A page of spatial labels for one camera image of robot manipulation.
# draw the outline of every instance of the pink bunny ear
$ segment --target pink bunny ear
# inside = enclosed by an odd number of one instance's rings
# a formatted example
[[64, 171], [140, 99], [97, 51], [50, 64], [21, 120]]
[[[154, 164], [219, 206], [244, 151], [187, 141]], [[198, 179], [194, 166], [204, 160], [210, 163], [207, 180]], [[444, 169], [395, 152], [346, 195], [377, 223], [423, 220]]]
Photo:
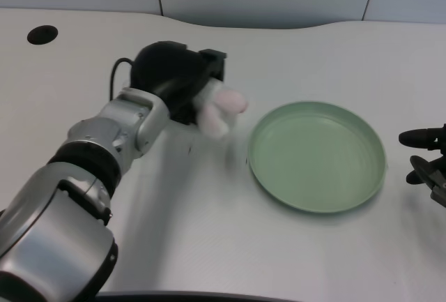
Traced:
[[229, 132], [229, 127], [220, 118], [217, 107], [209, 103], [206, 103], [198, 112], [197, 125], [205, 136], [213, 139], [221, 139]]
[[228, 114], [241, 114], [248, 107], [245, 97], [233, 89], [222, 89], [215, 93], [214, 103]]

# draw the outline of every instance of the table surface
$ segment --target table surface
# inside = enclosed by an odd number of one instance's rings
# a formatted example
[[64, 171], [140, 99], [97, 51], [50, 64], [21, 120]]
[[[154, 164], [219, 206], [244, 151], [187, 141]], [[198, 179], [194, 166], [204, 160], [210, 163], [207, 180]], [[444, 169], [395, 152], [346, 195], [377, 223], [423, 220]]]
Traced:
[[[28, 32], [59, 29], [47, 45]], [[226, 82], [249, 98], [232, 138], [169, 124], [112, 200], [118, 263], [103, 292], [187, 290], [304, 302], [446, 301], [446, 209], [405, 176], [398, 134], [442, 126], [446, 25], [344, 22], [299, 30], [199, 27], [132, 13], [0, 10], [0, 204], [7, 206], [66, 138], [107, 102], [120, 57], [159, 40], [227, 52]], [[117, 86], [128, 76], [118, 71]], [[318, 216], [254, 182], [247, 137], [298, 100], [340, 105], [380, 135], [382, 191], [357, 210]]]

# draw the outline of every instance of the white stuffed bunny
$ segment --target white stuffed bunny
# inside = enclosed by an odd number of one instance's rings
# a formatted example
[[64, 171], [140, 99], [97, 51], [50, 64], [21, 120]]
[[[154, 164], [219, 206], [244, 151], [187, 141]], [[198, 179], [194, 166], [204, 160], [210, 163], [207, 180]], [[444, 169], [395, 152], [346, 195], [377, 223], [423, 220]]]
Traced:
[[192, 102], [199, 130], [213, 139], [224, 138], [234, 126], [236, 116], [248, 106], [241, 93], [227, 88], [217, 79], [211, 79]]

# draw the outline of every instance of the green plate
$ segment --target green plate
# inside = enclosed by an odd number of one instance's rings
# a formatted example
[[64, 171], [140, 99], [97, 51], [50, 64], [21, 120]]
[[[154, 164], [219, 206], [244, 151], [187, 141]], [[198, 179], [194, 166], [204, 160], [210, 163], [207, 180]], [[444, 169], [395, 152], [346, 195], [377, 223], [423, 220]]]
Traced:
[[351, 209], [383, 185], [383, 145], [369, 124], [335, 105], [301, 102], [267, 114], [249, 141], [259, 183], [283, 203], [314, 213]]

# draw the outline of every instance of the black hole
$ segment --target black hole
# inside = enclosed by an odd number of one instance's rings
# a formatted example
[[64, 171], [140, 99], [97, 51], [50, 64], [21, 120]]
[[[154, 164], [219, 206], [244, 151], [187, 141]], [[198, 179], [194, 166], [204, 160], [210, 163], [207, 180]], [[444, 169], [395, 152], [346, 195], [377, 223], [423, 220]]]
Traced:
[[56, 27], [52, 25], [42, 25], [41, 27], [37, 27], [32, 29], [28, 33], [28, 37], [26, 38], [31, 44], [34, 45], [43, 45], [52, 42], [56, 39], [59, 32]]

